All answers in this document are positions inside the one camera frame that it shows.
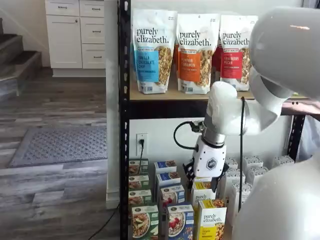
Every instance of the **staircase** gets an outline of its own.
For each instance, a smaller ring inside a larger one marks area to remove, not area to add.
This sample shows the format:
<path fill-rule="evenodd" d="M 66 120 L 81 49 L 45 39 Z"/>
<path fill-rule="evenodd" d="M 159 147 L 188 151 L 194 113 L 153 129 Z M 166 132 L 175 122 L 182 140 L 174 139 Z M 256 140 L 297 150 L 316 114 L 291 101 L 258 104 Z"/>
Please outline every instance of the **staircase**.
<path fill-rule="evenodd" d="M 0 101 L 19 96 L 42 67 L 41 53 L 24 51 L 22 36 L 4 34 L 0 18 Z"/>

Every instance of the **black shelf frame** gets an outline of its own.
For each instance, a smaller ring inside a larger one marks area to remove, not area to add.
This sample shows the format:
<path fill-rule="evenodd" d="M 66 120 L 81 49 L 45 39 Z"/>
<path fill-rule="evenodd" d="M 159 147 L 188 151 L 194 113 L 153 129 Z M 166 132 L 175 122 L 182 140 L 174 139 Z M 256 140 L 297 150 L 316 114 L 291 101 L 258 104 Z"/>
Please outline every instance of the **black shelf frame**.
<path fill-rule="evenodd" d="M 207 100 L 130 100 L 131 0 L 118 0 L 120 239 L 128 240 L 130 120 L 203 118 Z M 296 159 L 306 115 L 320 119 L 320 109 L 308 99 L 289 99 L 281 115 L 294 115 L 287 154 Z M 312 112 L 306 107 L 313 106 Z"/>

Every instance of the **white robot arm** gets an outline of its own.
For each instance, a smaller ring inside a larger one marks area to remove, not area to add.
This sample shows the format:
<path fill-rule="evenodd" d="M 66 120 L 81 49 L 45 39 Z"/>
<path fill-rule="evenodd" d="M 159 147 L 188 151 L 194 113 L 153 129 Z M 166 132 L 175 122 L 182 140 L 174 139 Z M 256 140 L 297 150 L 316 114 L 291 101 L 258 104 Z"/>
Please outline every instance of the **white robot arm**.
<path fill-rule="evenodd" d="M 310 8 L 278 7 L 259 18 L 249 44 L 255 100 L 245 102 L 243 134 L 257 135 L 277 121 L 294 92 L 319 99 L 319 23 L 320 12 Z M 243 103 L 225 82 L 215 82 L 209 94 L 193 159 L 196 176 L 214 178 L 222 173 L 226 136 L 240 135 Z"/>
<path fill-rule="evenodd" d="M 250 39 L 250 89 L 244 134 L 274 123 L 282 103 L 298 92 L 320 98 L 320 10 L 275 8 L 260 17 Z M 204 131 L 193 152 L 194 173 L 221 174 L 226 135 L 239 135 L 242 101 L 223 82 L 210 93 Z M 320 152 L 311 159 L 267 172 L 238 213 L 232 240 L 320 240 Z"/>

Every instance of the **doormat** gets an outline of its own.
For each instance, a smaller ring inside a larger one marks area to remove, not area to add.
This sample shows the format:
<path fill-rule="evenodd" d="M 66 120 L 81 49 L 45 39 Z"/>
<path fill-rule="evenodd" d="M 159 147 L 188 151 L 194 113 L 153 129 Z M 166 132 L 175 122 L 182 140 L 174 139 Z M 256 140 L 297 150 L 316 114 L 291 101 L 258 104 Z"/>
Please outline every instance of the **doormat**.
<path fill-rule="evenodd" d="M 33 127 L 9 167 L 107 159 L 106 126 Z"/>

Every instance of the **wooden shelf board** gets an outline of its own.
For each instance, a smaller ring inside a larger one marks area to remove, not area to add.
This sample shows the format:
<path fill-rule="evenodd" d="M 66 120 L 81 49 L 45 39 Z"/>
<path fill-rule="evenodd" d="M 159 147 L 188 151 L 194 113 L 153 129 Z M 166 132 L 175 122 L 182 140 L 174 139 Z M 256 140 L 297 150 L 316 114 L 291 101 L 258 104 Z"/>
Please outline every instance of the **wooden shelf board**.
<path fill-rule="evenodd" d="M 250 91 L 238 91 L 238 98 L 244 97 L 248 100 L 253 100 L 254 97 Z M 171 101 L 171 100 L 204 100 L 207 101 L 209 95 L 201 94 L 185 94 L 178 91 L 178 82 L 176 79 L 170 79 L 168 85 L 168 91 L 166 93 L 159 94 L 143 94 L 138 90 L 138 84 L 136 81 L 130 82 L 130 100 L 131 101 Z M 306 99 L 303 96 L 293 95 L 290 100 L 294 99 Z"/>

